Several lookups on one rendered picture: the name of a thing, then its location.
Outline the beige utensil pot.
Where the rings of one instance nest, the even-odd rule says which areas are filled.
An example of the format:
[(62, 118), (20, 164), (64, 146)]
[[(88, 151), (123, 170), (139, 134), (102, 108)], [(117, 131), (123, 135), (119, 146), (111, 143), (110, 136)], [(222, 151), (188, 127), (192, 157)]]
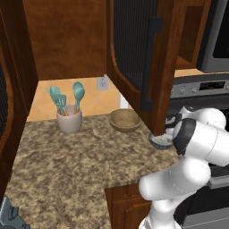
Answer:
[(81, 129), (82, 112), (74, 114), (74, 105), (66, 105), (65, 110), (68, 116), (56, 114), (57, 123), (61, 131), (66, 134), (76, 133)]

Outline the brown wooden bowl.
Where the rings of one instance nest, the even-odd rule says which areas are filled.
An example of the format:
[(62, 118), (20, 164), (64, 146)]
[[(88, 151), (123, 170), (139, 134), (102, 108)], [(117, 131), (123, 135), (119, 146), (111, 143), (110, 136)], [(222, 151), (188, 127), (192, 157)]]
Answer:
[(117, 109), (108, 116), (111, 126), (119, 132), (136, 131), (142, 124), (141, 119), (132, 109)]

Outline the open wooden wall cabinet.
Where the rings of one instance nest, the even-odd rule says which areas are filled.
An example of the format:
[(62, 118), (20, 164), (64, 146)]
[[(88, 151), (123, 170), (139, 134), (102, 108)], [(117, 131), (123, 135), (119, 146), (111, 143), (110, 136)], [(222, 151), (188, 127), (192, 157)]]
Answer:
[(106, 73), (106, 0), (22, 0), (38, 78)]

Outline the steel stove with oven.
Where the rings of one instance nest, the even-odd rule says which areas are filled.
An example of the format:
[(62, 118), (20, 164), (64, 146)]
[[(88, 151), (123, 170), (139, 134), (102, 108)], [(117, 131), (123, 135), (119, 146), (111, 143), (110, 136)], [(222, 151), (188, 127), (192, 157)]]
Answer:
[[(182, 114), (183, 107), (193, 111), (217, 108), (224, 130), (229, 133), (229, 73), (197, 76), (193, 82), (176, 80), (171, 108)], [(229, 151), (229, 138), (220, 145)], [(183, 229), (229, 229), (229, 163), (209, 166), (211, 178), (207, 186), (185, 200), (175, 213)]]

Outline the teal spoon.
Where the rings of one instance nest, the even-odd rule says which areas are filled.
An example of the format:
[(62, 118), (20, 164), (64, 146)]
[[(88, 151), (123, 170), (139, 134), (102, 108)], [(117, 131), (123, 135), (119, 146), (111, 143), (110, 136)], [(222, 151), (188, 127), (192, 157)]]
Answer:
[(80, 111), (80, 102), (84, 97), (85, 89), (83, 88), (83, 85), (79, 81), (74, 82), (72, 88), (75, 97), (74, 113), (77, 114)]

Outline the small grey blue bowl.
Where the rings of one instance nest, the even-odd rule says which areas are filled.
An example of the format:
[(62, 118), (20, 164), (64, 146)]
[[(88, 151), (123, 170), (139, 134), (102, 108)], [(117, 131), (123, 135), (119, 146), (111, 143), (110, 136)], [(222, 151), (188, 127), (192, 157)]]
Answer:
[(148, 135), (150, 144), (157, 149), (169, 149), (173, 146), (173, 136), (164, 133), (160, 136), (155, 136), (152, 132)]

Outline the teal slotted turner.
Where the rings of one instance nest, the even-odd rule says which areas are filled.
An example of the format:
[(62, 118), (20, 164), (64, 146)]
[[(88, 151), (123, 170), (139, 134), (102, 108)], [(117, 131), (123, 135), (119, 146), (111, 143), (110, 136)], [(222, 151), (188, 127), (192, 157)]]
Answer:
[(58, 110), (61, 115), (66, 115), (65, 106), (66, 106), (66, 95), (56, 94), (55, 95), (55, 104), (57, 105)]

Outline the wooden base cabinet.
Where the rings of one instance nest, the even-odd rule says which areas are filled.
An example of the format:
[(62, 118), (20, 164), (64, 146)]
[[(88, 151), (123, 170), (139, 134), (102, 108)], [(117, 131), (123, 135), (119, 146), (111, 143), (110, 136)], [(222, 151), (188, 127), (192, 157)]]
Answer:
[(105, 189), (112, 229), (139, 229), (151, 202), (139, 193), (139, 185), (129, 184)]

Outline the closed wooden wall cabinet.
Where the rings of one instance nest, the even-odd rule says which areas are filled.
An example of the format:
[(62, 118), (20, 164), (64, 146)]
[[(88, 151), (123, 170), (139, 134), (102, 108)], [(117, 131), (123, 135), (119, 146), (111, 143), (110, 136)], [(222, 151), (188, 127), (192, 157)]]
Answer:
[(193, 69), (199, 56), (211, 0), (185, 0), (185, 18), (176, 69)]

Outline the teal spatula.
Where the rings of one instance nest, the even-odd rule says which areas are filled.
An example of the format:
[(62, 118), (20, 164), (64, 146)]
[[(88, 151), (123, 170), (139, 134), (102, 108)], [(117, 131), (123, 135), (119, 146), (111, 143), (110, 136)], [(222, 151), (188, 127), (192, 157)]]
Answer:
[(60, 94), (59, 88), (51, 86), (47, 92), (55, 103), (57, 112), (60, 112), (60, 98), (58, 97), (58, 95)]

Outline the grey microwave oven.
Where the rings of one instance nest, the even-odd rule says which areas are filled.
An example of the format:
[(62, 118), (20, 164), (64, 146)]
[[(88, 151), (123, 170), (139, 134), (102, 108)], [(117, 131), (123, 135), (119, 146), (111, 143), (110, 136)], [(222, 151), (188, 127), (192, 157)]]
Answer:
[(229, 0), (212, 0), (196, 68), (229, 72)]

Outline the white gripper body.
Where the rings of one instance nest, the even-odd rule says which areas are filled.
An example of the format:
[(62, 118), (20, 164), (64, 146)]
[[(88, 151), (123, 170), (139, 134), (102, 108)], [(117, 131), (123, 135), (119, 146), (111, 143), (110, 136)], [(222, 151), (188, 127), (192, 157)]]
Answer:
[(174, 127), (182, 120), (181, 114), (169, 115), (165, 119), (165, 137), (169, 140), (173, 138)]

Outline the white wall socket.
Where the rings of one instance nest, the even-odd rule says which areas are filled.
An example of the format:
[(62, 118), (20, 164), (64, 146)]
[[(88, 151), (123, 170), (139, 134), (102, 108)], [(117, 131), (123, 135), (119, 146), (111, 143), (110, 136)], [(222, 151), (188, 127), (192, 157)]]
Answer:
[(97, 77), (97, 90), (108, 90), (107, 76)]

